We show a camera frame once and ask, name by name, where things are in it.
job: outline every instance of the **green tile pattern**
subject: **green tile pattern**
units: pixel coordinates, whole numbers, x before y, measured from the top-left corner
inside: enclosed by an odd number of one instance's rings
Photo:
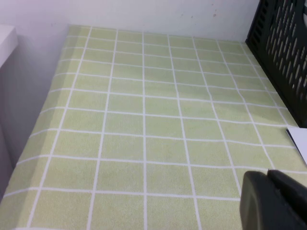
[[[245,44],[71,26],[0,230],[240,229],[244,172],[307,185],[287,126]]]

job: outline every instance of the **white wall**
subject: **white wall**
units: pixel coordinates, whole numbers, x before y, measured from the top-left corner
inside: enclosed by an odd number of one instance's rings
[[[0,0],[19,46],[0,69],[0,121],[13,159],[46,98],[67,24],[244,41],[257,0]]]

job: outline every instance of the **black lattice panel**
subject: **black lattice panel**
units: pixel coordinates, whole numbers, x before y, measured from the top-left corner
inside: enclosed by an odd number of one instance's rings
[[[262,0],[247,44],[297,123],[307,127],[304,0]]]

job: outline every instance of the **black plastic crate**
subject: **black plastic crate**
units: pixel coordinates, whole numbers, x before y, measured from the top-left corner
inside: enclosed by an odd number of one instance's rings
[[[307,127],[305,0],[261,0],[246,43],[300,127]]]

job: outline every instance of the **black plastic object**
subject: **black plastic object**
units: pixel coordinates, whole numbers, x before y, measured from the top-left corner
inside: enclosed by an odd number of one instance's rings
[[[246,43],[300,127],[307,127],[304,0],[260,0]]]
[[[307,230],[307,188],[284,173],[244,174],[240,201],[243,230]]]

